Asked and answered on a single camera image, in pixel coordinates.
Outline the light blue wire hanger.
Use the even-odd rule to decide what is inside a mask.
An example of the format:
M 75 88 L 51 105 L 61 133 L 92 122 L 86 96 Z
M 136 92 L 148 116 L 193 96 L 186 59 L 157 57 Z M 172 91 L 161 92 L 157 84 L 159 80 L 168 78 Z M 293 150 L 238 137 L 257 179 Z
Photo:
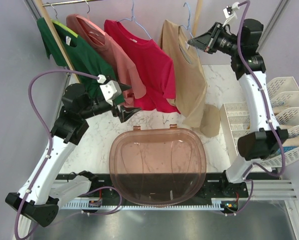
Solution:
M 188 2 L 184 2 L 183 7 L 187 7 L 187 11 L 188 11 L 188 18 L 187 18 L 187 25 L 180 25 L 180 27 L 183 27 L 186 31 L 188 31 L 189 35 L 190 35 L 190 39 L 193 39 L 194 36 L 192 34 L 192 28 L 191 28 L 191 8 L 190 5 L 188 4 Z M 189 45 L 187 42 L 185 43 L 185 49 L 188 51 L 190 47 L 193 47 L 191 45 Z M 200 56 L 199 56 L 199 52 L 198 49 L 195 48 L 196 51 L 196 55 L 200 61 Z

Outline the beige t shirt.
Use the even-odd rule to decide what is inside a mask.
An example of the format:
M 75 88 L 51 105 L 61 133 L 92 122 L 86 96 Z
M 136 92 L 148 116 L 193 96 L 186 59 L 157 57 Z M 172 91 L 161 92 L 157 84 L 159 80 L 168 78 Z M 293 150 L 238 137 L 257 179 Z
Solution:
M 206 103 L 208 84 L 197 49 L 188 44 L 182 27 L 165 20 L 159 39 L 160 48 L 173 60 L 175 99 L 169 103 L 184 116 L 183 124 L 198 129 L 208 138 L 220 130 L 220 111 Z

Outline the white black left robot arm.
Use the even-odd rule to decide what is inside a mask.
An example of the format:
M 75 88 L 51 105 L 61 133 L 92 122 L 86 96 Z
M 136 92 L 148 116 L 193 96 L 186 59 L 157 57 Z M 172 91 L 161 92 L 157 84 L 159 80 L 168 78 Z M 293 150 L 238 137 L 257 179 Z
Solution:
M 64 162 L 74 151 L 89 128 L 87 119 L 105 112 L 124 123 L 140 109 L 124 107 L 122 93 L 130 85 L 106 80 L 99 86 L 100 95 L 90 97 L 82 83 L 69 85 L 61 98 L 62 108 L 53 128 L 47 132 L 48 145 L 26 183 L 18 192 L 10 192 L 5 202 L 24 217 L 41 227 L 49 226 L 64 205 L 86 194 L 93 197 L 99 192 L 97 177 L 89 171 L 80 172 L 73 180 L 53 189 Z

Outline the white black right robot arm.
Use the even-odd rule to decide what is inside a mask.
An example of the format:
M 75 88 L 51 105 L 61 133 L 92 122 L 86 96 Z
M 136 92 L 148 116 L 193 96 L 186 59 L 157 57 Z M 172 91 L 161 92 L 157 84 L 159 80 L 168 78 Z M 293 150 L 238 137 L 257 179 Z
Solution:
M 284 153 L 288 139 L 286 129 L 278 123 L 270 103 L 263 57 L 257 52 L 264 26 L 258 20 L 245 19 L 237 34 L 227 32 L 219 22 L 204 34 L 188 40 L 188 44 L 208 54 L 220 51 L 231 57 L 231 68 L 244 95 L 249 112 L 249 133 L 237 141 L 238 156 L 225 170 L 226 180 L 218 184 L 219 193 L 230 197 L 236 184 L 245 180 L 261 161 L 270 155 Z

